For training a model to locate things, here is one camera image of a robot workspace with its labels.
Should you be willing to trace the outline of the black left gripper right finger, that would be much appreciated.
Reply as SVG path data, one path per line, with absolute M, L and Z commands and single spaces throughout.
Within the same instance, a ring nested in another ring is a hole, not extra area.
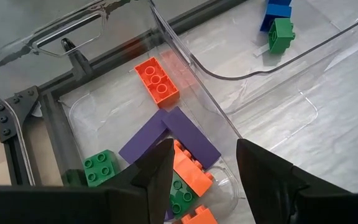
M 358 223 L 358 194 L 294 166 L 246 139 L 237 165 L 256 223 Z

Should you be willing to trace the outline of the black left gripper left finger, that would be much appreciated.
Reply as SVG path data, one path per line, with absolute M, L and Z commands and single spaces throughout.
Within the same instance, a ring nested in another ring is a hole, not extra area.
M 163 140 L 99 187 L 0 185 L 0 223 L 163 223 L 173 147 Z

